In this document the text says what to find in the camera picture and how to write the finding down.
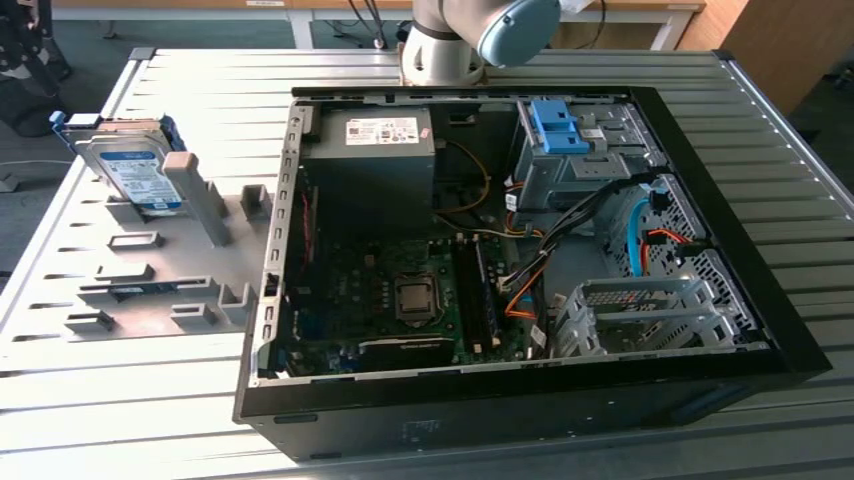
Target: connector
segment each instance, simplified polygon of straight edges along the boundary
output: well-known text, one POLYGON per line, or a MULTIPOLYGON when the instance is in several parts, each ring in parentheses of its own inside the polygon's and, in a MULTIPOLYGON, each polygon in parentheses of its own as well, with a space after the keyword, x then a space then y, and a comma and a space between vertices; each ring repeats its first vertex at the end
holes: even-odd
POLYGON ((513 292, 513 282, 510 283, 507 282, 509 278, 510 278, 510 275, 498 277, 498 282, 497 282, 498 293, 501 293, 502 295, 513 292))
POLYGON ((660 193, 656 190, 650 191, 650 209, 656 213, 662 213, 668 208, 670 208, 670 205, 673 205, 670 195, 660 193))

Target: ram slot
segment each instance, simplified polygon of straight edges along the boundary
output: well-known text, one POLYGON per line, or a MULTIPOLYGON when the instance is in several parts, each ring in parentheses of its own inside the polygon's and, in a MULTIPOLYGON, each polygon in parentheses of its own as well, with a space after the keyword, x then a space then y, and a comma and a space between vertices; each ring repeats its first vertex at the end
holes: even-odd
POLYGON ((466 351, 475 354, 483 353, 494 346, 487 312, 491 309, 494 315, 495 306, 487 304, 477 242, 459 239, 451 246, 451 258, 466 351))

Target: black cable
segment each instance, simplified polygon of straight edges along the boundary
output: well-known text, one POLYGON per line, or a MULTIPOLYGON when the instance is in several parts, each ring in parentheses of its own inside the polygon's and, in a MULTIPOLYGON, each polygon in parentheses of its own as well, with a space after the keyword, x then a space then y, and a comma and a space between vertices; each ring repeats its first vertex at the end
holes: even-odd
POLYGON ((574 206, 570 208, 561 218, 556 221, 552 228, 546 231, 543 239, 541 240, 537 248, 537 256, 517 272, 510 274, 505 280, 505 284, 515 283, 519 278, 541 265, 541 262, 549 259, 549 256, 558 247, 558 242, 564 235, 570 233, 577 227, 584 225, 597 214, 600 207, 608 200, 609 196, 625 187, 638 185, 641 183, 649 183, 656 179, 656 174, 638 174, 625 180, 614 180, 605 184, 600 190, 588 195, 574 206))
POLYGON ((369 7, 369 12, 371 12, 371 17, 374 17, 374 22, 377 23, 377 33, 378 40, 382 42, 379 48, 386 48, 389 46, 389 42, 386 41, 386 32, 383 32, 383 22, 379 17, 379 8, 377 7, 377 0, 365 0, 365 5, 369 7))
POLYGON ((347 3, 350 3, 350 8, 353 9, 353 13, 357 14, 357 18, 359 19, 359 23, 362 23, 362 26, 369 31, 371 36, 379 40, 379 35, 381 35, 382 32, 375 32, 371 29, 371 27, 369 26, 369 22, 365 21, 365 17, 362 17, 362 13, 359 12, 359 9, 357 8, 357 4, 353 3, 353 0, 347 0, 347 3))
POLYGON ((597 46, 597 42, 600 41, 600 37, 602 36, 602 31, 605 30, 605 23, 609 15, 609 6, 605 3, 605 0, 600 0, 602 4, 602 17, 600 18, 600 26, 597 27, 597 35, 593 37, 593 40, 585 43, 582 46, 576 47, 576 50, 581 50, 582 48, 593 48, 597 46))
MULTIPOLYGON (((343 38, 345 40, 350 40, 355 42, 357 47, 362 48, 363 44, 362 44, 362 39, 359 37, 357 37, 353 33, 347 33, 341 28, 338 28, 338 25, 335 25, 335 22, 330 22, 329 20, 325 20, 323 23, 326 23, 330 26, 330 28, 335 32, 337 38, 343 38)), ((353 27, 358 24, 359 24, 359 21, 357 20, 354 24, 350 26, 353 27)))

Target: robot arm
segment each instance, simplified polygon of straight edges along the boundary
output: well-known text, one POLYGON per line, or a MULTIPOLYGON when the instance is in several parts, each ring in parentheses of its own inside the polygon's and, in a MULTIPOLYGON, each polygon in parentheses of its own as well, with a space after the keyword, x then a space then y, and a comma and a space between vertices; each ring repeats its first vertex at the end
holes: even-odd
POLYGON ((527 62, 561 22, 558 0, 415 0, 402 68, 415 85, 467 85, 527 62))

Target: motherboard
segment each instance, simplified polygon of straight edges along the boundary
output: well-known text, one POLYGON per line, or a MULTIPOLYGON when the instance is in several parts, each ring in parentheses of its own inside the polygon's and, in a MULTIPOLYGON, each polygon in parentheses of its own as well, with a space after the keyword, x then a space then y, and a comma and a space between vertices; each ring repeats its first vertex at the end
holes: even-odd
POLYGON ((295 341, 283 345, 293 374, 523 358, 530 326, 505 318, 497 303, 505 258, 490 236, 333 244, 318 288, 297 289, 295 341))

